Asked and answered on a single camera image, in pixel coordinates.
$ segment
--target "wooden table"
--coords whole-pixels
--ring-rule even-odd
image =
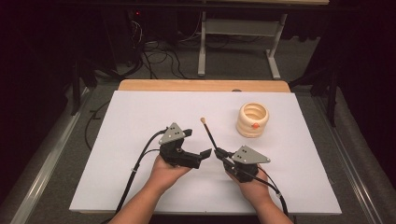
[[[119,91],[271,91],[290,92],[280,80],[179,80],[126,79]]]

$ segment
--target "human hand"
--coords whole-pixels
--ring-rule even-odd
[[[159,194],[163,194],[190,170],[191,168],[184,166],[172,166],[158,155],[144,188],[152,189]]]
[[[271,196],[268,190],[268,186],[253,179],[250,182],[241,183],[233,175],[226,172],[227,175],[239,186],[244,197],[253,205],[253,207],[259,206],[261,203],[271,202]],[[267,175],[259,169],[256,175],[258,178],[268,181]]]

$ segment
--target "forearm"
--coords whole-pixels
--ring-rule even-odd
[[[291,224],[290,219],[274,204],[271,198],[252,204],[261,224]]]
[[[149,223],[161,193],[142,188],[109,223]]]

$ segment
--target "white table surface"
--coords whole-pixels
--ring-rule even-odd
[[[239,108],[248,102],[259,102],[270,113],[259,138],[245,138],[235,129]],[[182,130],[192,129],[184,150],[199,154],[213,148],[201,117],[218,147],[236,151],[247,145],[271,159],[262,167],[276,182],[291,214],[341,214],[297,99],[294,93],[283,92],[115,91],[70,210],[115,211],[147,141],[172,122]],[[159,148],[161,137],[148,149]],[[144,185],[157,155],[158,151],[151,152],[141,161],[125,202]],[[254,210],[212,151],[199,169],[165,192],[155,213],[247,215]]]

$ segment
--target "cable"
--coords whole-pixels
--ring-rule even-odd
[[[181,70],[180,70],[180,66],[181,66],[181,63],[180,63],[180,60],[178,59],[178,57],[177,57],[177,54],[175,53],[175,51],[174,50],[172,50],[172,49],[168,49],[169,51],[171,51],[173,54],[175,54],[175,57],[176,57],[176,60],[177,60],[177,71],[181,74],[181,76],[183,77],[183,78],[185,78],[185,79],[198,79],[198,78],[191,78],[191,77],[186,77],[186,76],[184,76],[184,74],[181,72]]]
[[[261,179],[261,178],[258,178],[258,177],[255,176],[255,175],[251,175],[250,173],[248,173],[248,172],[246,172],[246,171],[244,171],[244,170],[237,169],[236,167],[235,167],[235,169],[237,170],[237,172],[242,172],[243,174],[248,175],[248,176],[252,177],[253,179],[255,179],[255,180],[257,180],[257,181],[263,183],[264,185],[270,187],[271,189],[273,189],[274,192],[276,193],[276,196],[279,198],[280,203],[282,204],[283,213],[284,213],[287,217],[289,216],[288,207],[286,206],[285,199],[283,198],[283,195],[280,193],[280,191],[279,191],[279,189],[278,189],[277,187],[273,186],[272,184],[268,183],[267,181],[265,181],[265,180],[263,180],[263,179]]]
[[[135,49],[136,45],[139,45],[140,42],[142,41],[143,29],[142,29],[142,27],[140,26],[140,24],[137,23],[136,21],[131,21],[131,26],[133,26],[133,25],[134,25],[134,33],[133,33],[133,35],[131,36],[131,39],[132,39],[133,48]],[[140,35],[139,35],[139,40],[137,41],[137,43],[136,43],[136,45],[135,45],[135,44],[134,44],[134,36],[136,35],[137,28],[140,29],[140,32],[139,32]]]
[[[136,173],[137,173],[137,169],[138,169],[139,166],[140,166],[140,162],[142,161],[143,157],[146,155],[146,150],[148,149],[148,147],[149,147],[149,145],[151,144],[152,140],[153,140],[155,137],[157,137],[158,135],[165,133],[166,130],[167,130],[167,129],[164,129],[164,130],[161,130],[161,131],[155,133],[155,134],[152,135],[152,137],[148,140],[148,142],[147,142],[145,148],[143,149],[142,153],[141,153],[140,156],[139,156],[139,159],[137,159],[137,162],[136,162],[136,165],[134,166],[134,169],[133,169],[132,172],[131,172],[131,175],[130,175],[130,177],[129,177],[128,183],[127,183],[127,185],[126,185],[126,187],[125,187],[125,191],[123,192],[122,197],[121,197],[121,199],[120,199],[119,206],[117,207],[116,214],[121,210],[122,205],[123,205],[123,203],[125,202],[125,198],[126,198],[126,196],[128,195],[128,192],[129,192],[129,189],[130,189],[130,187],[131,187],[131,185],[132,185],[132,182],[134,181],[134,176],[135,176]]]
[[[271,180],[271,182],[274,184],[275,188],[276,188],[276,189],[279,189],[279,188],[276,186],[274,180],[271,178],[271,176],[269,176],[269,175],[267,174],[267,172],[265,172],[264,169],[262,169],[260,166],[259,166],[259,169],[260,169],[261,171],[263,171],[263,172],[268,176],[268,178],[269,178],[269,179]]]
[[[235,42],[235,43],[253,43],[253,42],[256,42],[256,41],[259,41],[259,40],[262,40],[262,39],[265,38],[265,36],[256,35],[256,36],[255,36],[254,38],[252,38],[251,40],[241,40],[241,39],[232,38],[232,36],[230,37],[230,40],[231,40],[232,42]]]
[[[230,43],[230,37],[228,35],[209,35],[209,36],[211,36],[211,37],[216,37],[216,36],[225,37],[225,43],[223,43],[219,47],[211,47],[210,45],[207,44],[208,41],[206,41],[205,46],[209,49],[222,49]]]
[[[191,39],[194,39],[194,38],[200,36],[200,35],[195,35],[195,34],[196,34],[197,31],[198,31],[201,18],[202,18],[202,13],[199,14],[198,22],[197,22],[197,25],[196,25],[195,30],[194,30],[194,32],[192,33],[192,35],[190,35],[190,36],[187,37],[186,39],[179,40],[179,41],[178,41],[179,43],[184,42],[184,41],[188,41],[188,40],[191,40]]]
[[[150,55],[148,55],[148,58],[150,58],[151,56],[154,56],[156,54],[164,54],[165,56],[158,62],[150,62],[151,64],[163,63],[163,62],[165,62],[166,58],[169,56],[169,54],[167,54],[166,52],[153,52]]]
[[[155,47],[151,47],[151,49],[145,49],[145,51],[151,51],[151,50],[157,49],[160,46],[160,43],[158,41],[156,41],[156,40],[146,42],[145,46],[146,45],[150,45],[150,44],[156,44],[156,46]]]
[[[90,123],[93,119],[100,119],[97,118],[96,115],[97,113],[108,103],[110,103],[110,101],[105,102],[104,104],[102,104],[101,106],[99,106],[99,108],[97,108],[96,110],[91,110],[90,112],[92,113],[90,119],[88,119],[87,124],[85,125],[85,130],[84,130],[84,140],[85,140],[85,144],[87,145],[88,149],[90,151],[92,151],[92,147],[90,145],[90,143],[88,143],[88,137],[87,137],[87,132],[88,132],[88,127],[90,126]]]
[[[152,77],[155,77],[155,79],[158,79],[157,76],[155,75],[155,73],[151,69],[151,62],[149,61],[149,57],[148,57],[148,55],[146,54],[145,51],[143,51],[143,55],[145,55],[146,61],[148,62],[148,66],[145,63],[143,63],[143,64],[145,65],[145,67],[149,71],[149,78],[152,79]]]
[[[152,149],[152,150],[149,150],[149,151],[145,152],[145,155],[144,155],[144,156],[146,156],[146,154],[148,154],[148,153],[150,153],[150,152],[152,152],[152,151],[159,151],[159,149]]]

